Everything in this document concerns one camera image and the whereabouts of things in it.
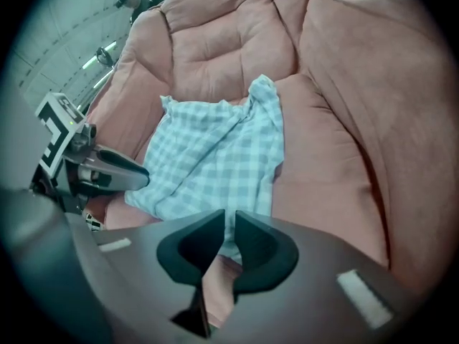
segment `plaid towel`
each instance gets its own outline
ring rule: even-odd
[[[275,169],[284,159],[283,119],[274,83],[254,80],[241,106],[161,97],[165,115],[146,151],[150,184],[126,203],[164,221],[226,210],[220,253],[240,263],[235,211],[270,215]]]

